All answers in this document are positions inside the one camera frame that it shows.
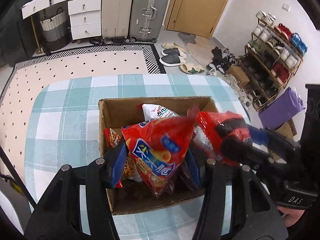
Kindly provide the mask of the person's right hand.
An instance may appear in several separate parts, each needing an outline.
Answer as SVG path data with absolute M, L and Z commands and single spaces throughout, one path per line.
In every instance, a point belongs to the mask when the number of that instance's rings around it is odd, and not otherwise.
M 277 208 L 284 214 L 283 220 L 287 228 L 293 226 L 305 212 L 304 210 L 289 209 L 281 206 Z

